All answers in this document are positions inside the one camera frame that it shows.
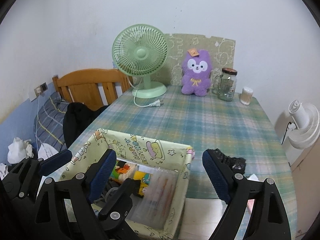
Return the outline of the cartoon bear snack pack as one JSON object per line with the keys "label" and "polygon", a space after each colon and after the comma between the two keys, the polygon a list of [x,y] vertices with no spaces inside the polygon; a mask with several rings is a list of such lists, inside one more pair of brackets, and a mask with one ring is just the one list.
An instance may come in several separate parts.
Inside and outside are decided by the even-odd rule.
{"label": "cartoon bear snack pack", "polygon": [[122,184],[127,178],[132,179],[135,182],[133,194],[137,197],[143,198],[146,189],[149,187],[152,174],[140,171],[136,164],[117,160],[110,178],[120,184]]}

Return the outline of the black plastic bag roll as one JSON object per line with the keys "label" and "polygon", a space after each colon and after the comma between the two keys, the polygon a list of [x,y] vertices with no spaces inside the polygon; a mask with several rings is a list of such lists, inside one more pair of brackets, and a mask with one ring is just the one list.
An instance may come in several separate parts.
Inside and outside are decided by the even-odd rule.
{"label": "black plastic bag roll", "polygon": [[227,165],[234,174],[245,174],[246,159],[225,155],[218,148],[213,150],[213,154],[217,157],[217,159],[219,159],[221,163]]}

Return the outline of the clear zip bag pack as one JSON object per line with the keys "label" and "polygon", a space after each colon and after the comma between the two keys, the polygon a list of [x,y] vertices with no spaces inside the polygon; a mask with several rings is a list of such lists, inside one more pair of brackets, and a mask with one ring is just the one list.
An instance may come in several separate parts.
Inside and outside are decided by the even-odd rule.
{"label": "clear zip bag pack", "polygon": [[175,192],[178,172],[155,169],[152,173],[139,172],[142,194],[130,220],[154,229],[161,229],[168,217],[173,194]]}

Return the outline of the pink packet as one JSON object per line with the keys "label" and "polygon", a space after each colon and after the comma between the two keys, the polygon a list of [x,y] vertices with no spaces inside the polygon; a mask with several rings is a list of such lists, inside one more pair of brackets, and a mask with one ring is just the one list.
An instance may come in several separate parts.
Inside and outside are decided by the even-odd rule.
{"label": "pink packet", "polygon": [[248,208],[248,211],[249,211],[250,214],[253,211],[254,201],[255,201],[254,199],[249,199],[247,201],[247,208]]}

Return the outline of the crumpled white tissue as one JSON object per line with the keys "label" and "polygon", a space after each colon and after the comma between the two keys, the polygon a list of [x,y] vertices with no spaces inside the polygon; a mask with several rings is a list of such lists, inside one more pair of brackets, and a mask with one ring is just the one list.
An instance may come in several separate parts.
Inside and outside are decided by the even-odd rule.
{"label": "crumpled white tissue", "polygon": [[17,164],[25,157],[34,157],[31,140],[22,140],[15,137],[8,146],[8,150],[8,163],[10,164]]}

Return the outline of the striped blue pillow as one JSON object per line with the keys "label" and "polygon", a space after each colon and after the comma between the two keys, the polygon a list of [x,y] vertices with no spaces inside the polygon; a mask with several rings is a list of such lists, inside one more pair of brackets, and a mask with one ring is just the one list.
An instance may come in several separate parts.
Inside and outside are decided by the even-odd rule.
{"label": "striped blue pillow", "polygon": [[34,120],[34,135],[39,147],[48,144],[58,152],[66,148],[63,120],[68,105],[59,92],[54,92],[39,109]]}

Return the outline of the yellow cartoon storage box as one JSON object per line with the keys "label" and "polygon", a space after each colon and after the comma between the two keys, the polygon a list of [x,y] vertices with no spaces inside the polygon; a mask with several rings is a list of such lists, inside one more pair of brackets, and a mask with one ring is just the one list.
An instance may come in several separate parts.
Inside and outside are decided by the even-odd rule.
{"label": "yellow cartoon storage box", "polygon": [[71,179],[78,172],[86,172],[107,149],[115,151],[117,160],[136,164],[140,171],[146,173],[152,173],[158,168],[178,172],[175,192],[163,228],[154,229],[130,220],[142,198],[135,199],[133,211],[129,213],[127,221],[140,237],[173,239],[189,184],[193,148],[189,145],[100,128],[76,152],[73,152],[71,161],[61,169],[60,180]]}

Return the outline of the white paper sheet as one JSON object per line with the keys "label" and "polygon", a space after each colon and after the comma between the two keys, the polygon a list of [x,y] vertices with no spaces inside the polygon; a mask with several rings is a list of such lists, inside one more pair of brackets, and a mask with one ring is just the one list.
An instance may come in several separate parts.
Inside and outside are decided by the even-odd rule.
{"label": "white paper sheet", "polygon": [[219,199],[187,198],[178,239],[209,239],[224,210],[225,205]]}

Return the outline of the black clothing on chair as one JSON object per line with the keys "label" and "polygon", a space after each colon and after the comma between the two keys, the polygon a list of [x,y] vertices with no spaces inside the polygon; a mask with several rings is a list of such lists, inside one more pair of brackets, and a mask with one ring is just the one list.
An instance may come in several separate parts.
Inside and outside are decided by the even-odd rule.
{"label": "black clothing on chair", "polygon": [[66,147],[69,148],[81,133],[101,114],[108,106],[93,111],[80,102],[73,102],[67,106],[63,119],[63,136]]}

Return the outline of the plaid tablecloth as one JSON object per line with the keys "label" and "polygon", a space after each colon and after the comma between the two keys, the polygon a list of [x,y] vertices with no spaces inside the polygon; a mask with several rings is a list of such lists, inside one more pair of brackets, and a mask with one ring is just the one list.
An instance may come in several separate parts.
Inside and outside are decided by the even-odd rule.
{"label": "plaid tablecloth", "polygon": [[135,99],[128,90],[113,102],[71,145],[76,152],[99,128],[177,142],[193,147],[188,198],[213,199],[216,193],[203,165],[207,149],[246,159],[245,172],[260,180],[272,178],[282,197],[291,234],[297,230],[297,201],[291,168],[280,140],[256,99],[245,106],[239,100],[225,102],[214,94],[183,95],[170,86],[161,96],[163,105]]}

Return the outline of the beige door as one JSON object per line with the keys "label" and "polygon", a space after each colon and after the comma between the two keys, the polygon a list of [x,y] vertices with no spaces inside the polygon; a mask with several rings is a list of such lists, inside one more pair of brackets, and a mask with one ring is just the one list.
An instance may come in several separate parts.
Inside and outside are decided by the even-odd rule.
{"label": "beige door", "polygon": [[297,199],[296,239],[306,235],[319,213],[319,141],[291,166]]}

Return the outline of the cotton swab container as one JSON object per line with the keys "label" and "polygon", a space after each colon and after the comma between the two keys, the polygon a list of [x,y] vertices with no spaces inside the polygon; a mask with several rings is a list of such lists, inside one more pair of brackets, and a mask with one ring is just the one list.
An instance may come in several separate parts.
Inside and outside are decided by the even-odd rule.
{"label": "cotton swab container", "polygon": [[244,87],[240,95],[240,102],[244,105],[249,105],[253,97],[253,89]]}

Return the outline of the white standing fan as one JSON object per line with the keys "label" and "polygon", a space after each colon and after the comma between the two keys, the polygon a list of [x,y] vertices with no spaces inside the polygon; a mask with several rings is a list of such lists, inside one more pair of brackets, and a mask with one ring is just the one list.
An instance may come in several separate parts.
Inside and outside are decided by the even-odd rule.
{"label": "white standing fan", "polygon": [[319,110],[311,103],[293,100],[284,112],[284,117],[285,128],[280,142],[292,165],[319,138]]}

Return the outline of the glass mason jar mug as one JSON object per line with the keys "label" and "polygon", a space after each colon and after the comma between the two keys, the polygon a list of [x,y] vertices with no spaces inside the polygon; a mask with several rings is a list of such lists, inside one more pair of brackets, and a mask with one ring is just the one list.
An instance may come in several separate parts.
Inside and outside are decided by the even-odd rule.
{"label": "glass mason jar mug", "polygon": [[232,101],[237,83],[238,71],[232,68],[222,68],[221,73],[214,77],[213,93],[220,100]]}

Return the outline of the purple plush bunny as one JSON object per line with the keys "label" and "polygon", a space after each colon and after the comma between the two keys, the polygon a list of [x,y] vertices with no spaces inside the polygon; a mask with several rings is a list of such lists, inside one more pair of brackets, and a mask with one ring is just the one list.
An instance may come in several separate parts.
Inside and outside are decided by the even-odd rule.
{"label": "purple plush bunny", "polygon": [[199,55],[186,54],[182,63],[181,93],[206,96],[211,85],[210,73],[213,69],[209,52],[198,50]]}

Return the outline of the green desk fan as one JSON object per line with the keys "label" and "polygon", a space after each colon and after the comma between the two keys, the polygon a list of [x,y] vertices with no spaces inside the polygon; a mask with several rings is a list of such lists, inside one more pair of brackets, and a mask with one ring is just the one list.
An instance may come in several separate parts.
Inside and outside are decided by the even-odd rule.
{"label": "green desk fan", "polygon": [[142,82],[132,94],[141,99],[157,98],[167,88],[151,75],[159,71],[168,58],[168,44],[162,31],[148,24],[135,24],[124,29],[112,46],[112,58],[126,76],[140,77]]}

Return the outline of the green patterned board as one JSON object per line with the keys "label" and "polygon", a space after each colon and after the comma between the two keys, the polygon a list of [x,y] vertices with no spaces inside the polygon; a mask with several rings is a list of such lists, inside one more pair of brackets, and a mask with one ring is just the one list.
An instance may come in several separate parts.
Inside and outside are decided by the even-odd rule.
{"label": "green patterned board", "polygon": [[222,37],[206,37],[195,34],[165,34],[168,42],[168,58],[165,65],[151,75],[152,81],[164,85],[180,86],[182,63],[189,49],[203,49],[209,52],[213,66],[211,81],[221,74],[221,69],[233,68],[235,41]]}

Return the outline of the wall power socket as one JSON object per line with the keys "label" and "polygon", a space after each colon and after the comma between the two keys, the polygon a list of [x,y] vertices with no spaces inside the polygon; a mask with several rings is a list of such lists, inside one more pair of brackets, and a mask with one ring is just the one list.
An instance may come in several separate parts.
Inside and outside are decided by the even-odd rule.
{"label": "wall power socket", "polygon": [[35,96],[38,97],[48,89],[47,83],[43,83],[34,89]]}

